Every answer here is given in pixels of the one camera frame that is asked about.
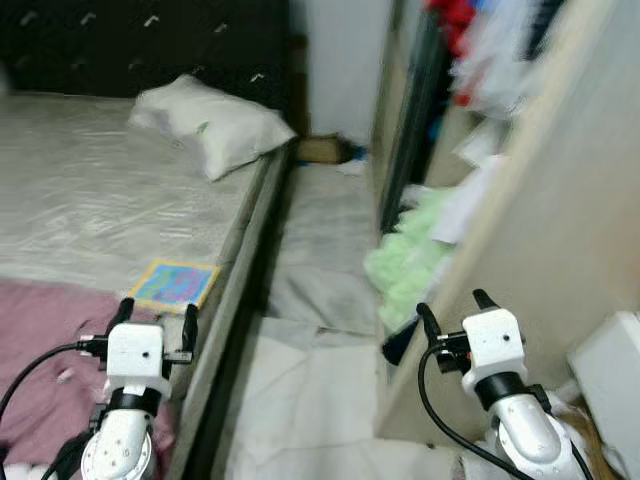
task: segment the floor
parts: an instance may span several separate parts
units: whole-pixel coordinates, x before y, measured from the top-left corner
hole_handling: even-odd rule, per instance
[[[277,258],[268,316],[254,319],[212,479],[451,478],[455,452],[373,438],[375,244],[366,174],[304,166]]]

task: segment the colorful card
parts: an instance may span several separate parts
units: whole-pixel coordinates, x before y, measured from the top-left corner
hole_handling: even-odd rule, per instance
[[[202,307],[219,270],[211,265],[155,260],[129,296],[154,310],[184,313],[190,303]]]

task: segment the wall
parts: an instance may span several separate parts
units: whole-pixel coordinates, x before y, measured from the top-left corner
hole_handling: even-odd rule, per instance
[[[482,206],[434,311],[443,330],[474,311],[485,288],[513,311],[527,338],[531,381],[556,388],[570,376],[566,353],[608,315],[640,307],[640,4],[568,4],[545,89],[511,139],[509,162]],[[443,441],[417,395],[420,334],[396,374],[379,431]],[[459,375],[431,369],[439,413],[467,436],[486,415]]]
[[[313,133],[369,143],[392,3],[291,0],[292,29],[309,39]]]

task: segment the clothes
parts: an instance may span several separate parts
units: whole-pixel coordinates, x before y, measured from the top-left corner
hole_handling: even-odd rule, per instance
[[[464,56],[462,36],[476,13],[469,0],[426,0],[426,8],[440,12],[440,27],[447,36],[449,49],[456,57]]]
[[[0,280],[0,391],[46,351],[103,333],[118,307],[113,294],[69,285]],[[60,447],[88,427],[95,403],[103,400],[104,372],[98,360],[77,352],[40,365],[18,387],[0,425],[0,443],[10,445],[5,465],[50,464]],[[153,435],[161,469],[175,441],[166,407]]]

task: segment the black cable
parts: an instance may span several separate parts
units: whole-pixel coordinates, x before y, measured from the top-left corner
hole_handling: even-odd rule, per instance
[[[24,381],[24,379],[27,378],[27,376],[33,370],[35,370],[38,365],[40,365],[45,360],[48,360],[49,358],[53,357],[54,355],[57,355],[57,354],[62,353],[62,352],[68,352],[70,350],[77,350],[78,348],[79,348],[79,344],[78,343],[69,343],[67,345],[61,345],[61,346],[56,347],[56,348],[54,348],[52,350],[49,350],[47,353],[45,353],[43,355],[40,355],[33,362],[31,362],[29,365],[27,365],[24,368],[24,370],[22,370],[22,372],[20,372],[20,375],[18,375],[15,378],[13,383],[11,383],[11,385],[9,385],[9,388],[7,388],[7,391],[2,396],[2,401],[0,401],[0,425],[2,425],[2,417],[4,416],[4,412],[7,409],[7,405],[9,405],[9,401],[11,400],[11,397],[16,392],[16,390],[18,389],[20,384]],[[2,465],[2,464],[0,464],[0,480],[6,480],[6,474],[5,474],[5,471],[4,471],[4,465]]]
[[[589,471],[587,462],[584,461],[584,458],[582,458],[582,455],[580,455],[580,450],[578,450],[578,447],[576,447],[573,442],[571,442],[571,451],[573,452],[573,457],[576,459],[576,462],[578,462],[578,465],[580,465],[580,470],[582,470],[584,478],[586,480],[593,480],[593,475],[591,475],[591,472]]]
[[[525,473],[522,473],[513,465],[510,465],[504,460],[486,451],[485,449],[480,448],[479,446],[471,443],[469,440],[467,440],[466,438],[464,438],[463,436],[455,432],[453,429],[451,429],[451,427],[449,427],[446,423],[444,423],[444,421],[438,416],[436,411],[433,409],[431,402],[429,402],[429,397],[427,396],[427,387],[425,385],[424,376],[426,373],[427,362],[429,360],[429,357],[439,352],[441,349],[442,348],[439,345],[429,348],[426,352],[424,352],[424,355],[422,355],[422,358],[420,359],[420,363],[418,365],[418,390],[420,391],[420,399],[422,400],[422,404],[424,405],[425,410],[433,420],[433,423],[435,423],[436,426],[440,430],[442,430],[444,434],[446,434],[449,438],[451,438],[451,440],[456,442],[458,445],[466,448],[470,452],[475,453],[476,455],[486,460],[487,462],[494,464],[496,467],[504,470],[509,475],[513,475],[515,478],[519,480],[534,480],[532,477],[530,477]]]

